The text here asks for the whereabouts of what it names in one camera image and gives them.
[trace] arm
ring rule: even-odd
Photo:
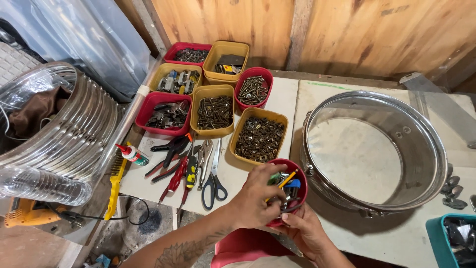
[[[304,203],[295,215],[283,213],[281,218],[289,226],[273,229],[293,239],[299,250],[314,261],[317,267],[355,268],[326,235],[321,222],[307,203]]]
[[[172,231],[134,253],[121,268],[189,268],[213,244],[238,228],[255,228],[279,215],[280,202],[267,206],[268,197],[286,199],[269,177],[286,165],[264,164],[248,175],[241,191],[226,205],[207,216]]]

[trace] hand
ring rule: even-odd
[[[272,174],[285,171],[287,165],[262,164],[248,174],[246,183],[238,194],[226,205],[236,216],[235,228],[257,228],[266,225],[279,216],[281,201],[286,194],[277,186],[268,186]],[[268,206],[265,200],[277,196],[280,200]]]
[[[311,260],[315,260],[325,247],[333,245],[322,228],[319,218],[311,207],[304,203],[296,214],[283,213],[282,220],[289,226],[273,227],[294,240],[299,250]]]

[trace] plastic tub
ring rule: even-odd
[[[245,125],[245,121],[248,118],[253,117],[253,116],[258,117],[258,118],[266,117],[268,120],[273,120],[273,121],[276,121],[276,122],[281,123],[281,124],[284,125],[283,135],[281,136],[281,140],[279,141],[280,144],[279,144],[278,151],[276,152],[276,156],[279,155],[279,152],[281,151],[281,146],[283,145],[284,138],[286,137],[286,130],[288,128],[288,118],[285,117],[282,114],[275,113],[275,112],[268,111],[268,110],[263,110],[263,109],[260,109],[260,108],[247,108],[247,109],[244,110],[243,114],[241,115],[241,118],[238,121],[236,130],[233,133],[233,136],[231,137],[231,140],[230,140],[230,152],[236,158],[238,158],[239,160],[243,160],[243,161],[245,161],[247,163],[250,163],[250,164],[253,164],[253,165],[260,165],[260,164],[262,164],[261,162],[246,159],[244,157],[241,157],[241,156],[235,154],[235,148],[236,148],[236,143],[237,143],[237,140],[238,140],[239,133],[243,129],[243,126]]]
[[[200,77],[198,78],[198,82],[193,87],[192,94],[188,95],[191,98],[193,98],[193,94],[195,93],[195,90],[199,86],[201,86],[202,83],[203,83],[202,82],[203,81],[203,79],[202,79],[202,76],[203,76],[202,68],[200,66],[196,66],[196,65],[185,65],[185,64],[175,64],[175,63],[161,64],[159,66],[159,68],[157,68],[157,72],[154,74],[154,78],[152,78],[152,82],[150,83],[150,90],[157,92],[157,86],[159,85],[160,79],[162,79],[163,77],[168,76],[171,70],[175,70],[176,72],[178,72],[178,74],[180,74],[180,72],[183,72],[183,71],[198,71],[198,73],[200,74]]]
[[[245,62],[241,68],[241,72],[238,74],[224,74],[214,72],[215,65],[220,59],[221,55],[237,55],[245,57]],[[246,62],[248,61],[249,46],[243,43],[228,42],[228,41],[216,41],[210,49],[210,53],[207,59],[203,63],[203,71],[207,78],[220,79],[226,81],[237,81],[240,75],[243,73]]]
[[[302,205],[304,203],[304,201],[306,200],[306,197],[307,197],[307,179],[306,179],[306,176],[304,175],[304,172],[302,171],[302,169],[296,163],[292,162],[291,160],[282,159],[282,158],[271,160],[268,163],[287,164],[288,169],[286,170],[286,172],[288,172],[288,173],[291,173],[291,172],[295,171],[295,169],[299,170],[296,173],[296,175],[294,175],[293,179],[298,179],[301,182],[301,188],[299,188],[299,190],[297,191],[297,196],[300,197],[301,199],[299,201],[293,201],[289,205],[290,205],[290,207],[297,206],[297,205]],[[296,214],[296,212],[298,210],[299,210],[299,208],[291,211],[290,213]],[[278,227],[280,225],[283,225],[283,220],[280,219],[280,218],[279,219],[274,219],[274,220],[270,221],[270,223],[266,224],[267,227]]]
[[[155,105],[157,105],[158,103],[176,103],[181,101],[188,101],[188,103],[192,105],[188,109],[187,118],[185,119],[185,125],[182,128],[169,130],[146,126],[147,121],[154,112]],[[189,95],[171,94],[165,92],[151,92],[146,96],[144,103],[140,107],[139,113],[136,117],[136,125],[140,126],[146,131],[149,131],[150,133],[163,134],[168,136],[185,135],[190,130],[190,111],[192,109],[193,102],[192,98]]]
[[[230,85],[233,88],[235,88],[236,84],[238,83],[238,80],[236,81],[226,81],[226,80],[220,80],[220,79],[213,79],[205,76],[205,79],[209,82],[210,85]]]
[[[177,42],[169,48],[167,53],[165,53],[165,56],[164,56],[165,62],[175,63],[175,64],[196,65],[196,66],[202,67],[204,62],[195,63],[195,62],[174,61],[175,54],[177,53],[177,51],[182,50],[182,49],[186,49],[186,48],[193,48],[195,50],[198,50],[198,49],[204,50],[205,49],[205,50],[210,51],[211,45],[210,44]]]
[[[460,218],[467,220],[468,222],[476,223],[476,215],[465,214],[445,214],[442,217],[434,218],[426,221],[426,232],[430,239],[433,254],[435,255],[436,262],[440,268],[459,268],[455,255],[451,251],[448,237],[446,236],[445,227],[443,221],[447,217]]]
[[[233,121],[230,126],[218,129],[198,129],[198,108],[200,106],[200,101],[204,98],[218,97],[218,96],[229,96],[231,98],[231,110],[233,111]],[[210,86],[201,86],[197,88],[195,92],[195,98],[193,99],[192,105],[192,115],[190,119],[190,126],[195,130],[199,135],[202,136],[225,136],[233,132],[235,125],[235,102],[233,101],[233,87],[230,85],[210,85]]]
[[[265,82],[268,84],[268,94],[262,102],[260,102],[258,104],[255,104],[255,105],[246,105],[246,104],[244,104],[244,103],[242,103],[241,101],[238,100],[238,94],[241,90],[241,86],[243,85],[244,81],[248,77],[255,76],[255,75],[262,75],[263,76],[263,78],[265,79]],[[241,74],[241,76],[238,80],[238,83],[235,86],[234,96],[235,96],[235,101],[238,104],[238,108],[241,111],[244,111],[246,108],[251,108],[251,107],[262,108],[266,104],[266,102],[268,101],[269,95],[271,94],[271,88],[272,87],[273,87],[273,75],[271,74],[270,71],[268,71],[267,69],[262,68],[262,67],[252,67],[252,68],[247,69],[246,71],[244,71]]]

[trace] yellow pencil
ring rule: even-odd
[[[288,181],[290,181],[294,175],[296,175],[296,173],[298,172],[299,170],[296,169],[295,171],[293,171],[291,174],[289,174],[289,176],[280,184],[278,185],[279,188],[282,188],[284,185],[286,185],[286,183],[288,183]]]

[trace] black cable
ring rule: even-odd
[[[142,202],[146,205],[146,208],[147,208],[147,217],[146,217],[145,220],[143,220],[142,222],[139,222],[139,223],[133,223],[133,222],[131,222],[130,219],[129,219],[129,216],[119,217],[119,218],[110,218],[109,220],[123,220],[123,219],[127,219],[130,224],[137,226],[137,225],[144,224],[144,223],[149,219],[149,214],[150,214],[149,206],[147,205],[146,201],[144,201],[144,199],[141,199],[141,198],[138,198],[138,197],[135,197],[135,196],[128,196],[128,195],[121,195],[121,196],[118,196],[118,197],[130,197],[130,198],[134,198],[134,199],[136,199],[136,200],[142,201]],[[54,213],[56,213],[60,218],[62,218],[62,219],[64,219],[64,220],[67,220],[67,221],[69,221],[69,222],[74,222],[74,221],[76,221],[77,218],[87,218],[87,219],[95,219],[95,220],[105,220],[103,217],[94,217],[94,216],[88,216],[88,215],[81,215],[81,214],[79,214],[79,213],[72,212],[72,211],[58,212],[58,210],[56,210],[55,208],[53,208],[49,202],[46,202],[46,205],[48,206],[49,209],[51,209]]]

